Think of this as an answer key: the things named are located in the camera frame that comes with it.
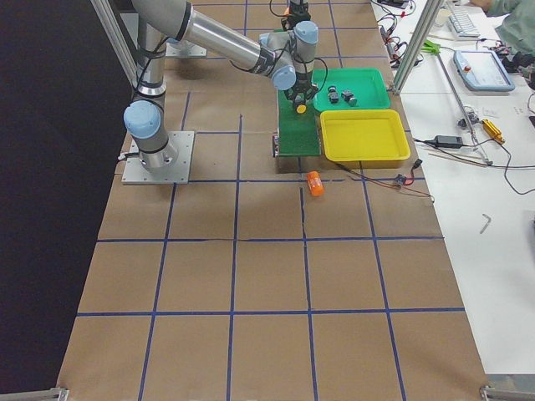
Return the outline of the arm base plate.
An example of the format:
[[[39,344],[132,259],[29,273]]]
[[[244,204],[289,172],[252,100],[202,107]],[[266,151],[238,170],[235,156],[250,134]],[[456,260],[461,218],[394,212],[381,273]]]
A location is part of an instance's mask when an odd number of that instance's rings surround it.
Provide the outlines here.
[[[167,58],[205,58],[207,56],[207,50],[194,43],[186,40],[176,41],[170,38],[166,42],[166,57]]]
[[[168,131],[168,143],[158,153],[140,152],[134,140],[130,152],[138,153],[125,162],[122,183],[125,185],[184,185],[189,182],[194,131]]]

